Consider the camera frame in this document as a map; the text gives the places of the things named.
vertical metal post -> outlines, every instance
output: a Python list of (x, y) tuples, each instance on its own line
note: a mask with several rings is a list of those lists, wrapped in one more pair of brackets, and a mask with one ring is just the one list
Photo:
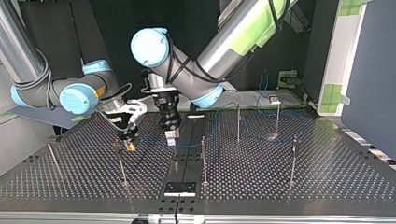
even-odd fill
[(293, 137), (293, 146), (292, 146), (292, 151), (293, 151), (293, 163), (291, 166), (291, 174), (290, 174), (290, 188), (293, 186), (294, 181), (294, 170), (295, 170), (295, 164), (296, 164), (296, 158), (297, 158), (297, 153), (300, 150), (300, 140), (298, 139), (297, 135), (294, 135)]
[(14, 82), (30, 82), (41, 75), (43, 62), (10, 0), (0, 1), (0, 40), (0, 60)]
[(61, 167), (59, 166), (59, 162), (58, 162), (58, 159), (55, 156), (55, 152), (53, 151), (52, 145), (50, 143), (48, 143), (47, 146), (49, 147), (50, 155), (51, 155), (53, 161), (55, 162), (55, 165), (56, 165), (56, 168), (58, 170), (58, 173), (61, 176), (61, 178), (63, 178), (62, 172), (61, 172)]
[(240, 134), (241, 134), (241, 132), (240, 132), (240, 123), (241, 123), (241, 107), (238, 105), (238, 137), (237, 137), (237, 141), (238, 141), (238, 143), (239, 143), (239, 141), (240, 141), (240, 139), (241, 139), (241, 137), (240, 137)]
[(204, 186), (207, 186), (207, 176), (206, 176), (206, 142), (205, 142), (205, 137), (202, 137), (201, 141), (201, 158), (204, 161)]
[(275, 134), (278, 136), (278, 128), (279, 128), (279, 113), (280, 113), (280, 102), (277, 105), (277, 110), (276, 110), (276, 127), (275, 127)]

gray wall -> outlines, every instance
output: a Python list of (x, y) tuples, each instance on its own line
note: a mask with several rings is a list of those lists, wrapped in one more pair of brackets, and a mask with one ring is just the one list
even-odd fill
[(396, 1), (367, 5), (344, 106), (343, 123), (396, 159)]

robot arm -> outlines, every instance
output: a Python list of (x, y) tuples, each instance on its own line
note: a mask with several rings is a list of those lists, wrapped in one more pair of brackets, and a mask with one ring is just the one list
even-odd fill
[(225, 77), (249, 52), (281, 29), (287, 10), (296, 1), (243, 1), (195, 61), (173, 45), (164, 28), (147, 28), (134, 35), (131, 52), (151, 71), (151, 91), (145, 93), (152, 94), (162, 114), (169, 146), (175, 144), (180, 126), (176, 90), (201, 108), (212, 106), (223, 92), (220, 83), (227, 81)]

industrial robot arm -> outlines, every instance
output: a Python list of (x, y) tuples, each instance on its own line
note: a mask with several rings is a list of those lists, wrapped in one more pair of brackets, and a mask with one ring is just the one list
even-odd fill
[(236, 77), (225, 78), (281, 29), (286, 12), (296, 1), (243, 1), (195, 61), (173, 45), (164, 28), (146, 28), (134, 35), (131, 52), (150, 70), (150, 91), (145, 92), (152, 94), (162, 113), (169, 146), (175, 144), (180, 125), (177, 91), (201, 108), (212, 106), (223, 92), (220, 83)]
[(45, 55), (28, 38), (10, 0), (0, 1), (0, 39), (0, 60), (14, 83), (11, 97), (17, 105), (50, 110), (63, 107), (76, 115), (98, 107), (117, 128), (125, 146), (135, 148), (137, 125), (146, 106), (124, 99), (125, 91), (121, 92), (105, 60), (85, 64), (84, 77), (54, 80)]

